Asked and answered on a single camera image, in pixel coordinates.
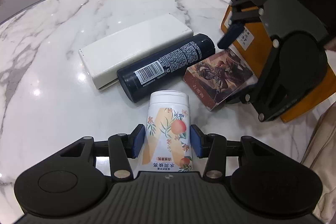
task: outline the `black bottle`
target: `black bottle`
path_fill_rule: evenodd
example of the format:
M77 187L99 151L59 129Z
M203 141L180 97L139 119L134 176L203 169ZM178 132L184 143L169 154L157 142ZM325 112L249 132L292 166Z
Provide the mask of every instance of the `black bottle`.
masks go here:
M160 85L215 54L215 45L205 34L197 34L117 71L127 97L134 103L159 89Z

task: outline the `white rectangular box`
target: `white rectangular box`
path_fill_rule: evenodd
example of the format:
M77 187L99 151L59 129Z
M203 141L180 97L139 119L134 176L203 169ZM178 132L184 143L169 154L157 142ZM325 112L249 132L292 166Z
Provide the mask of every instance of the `white rectangular box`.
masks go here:
M80 49L79 55L96 88L103 90L118 81L118 69L193 35L166 14L97 40Z

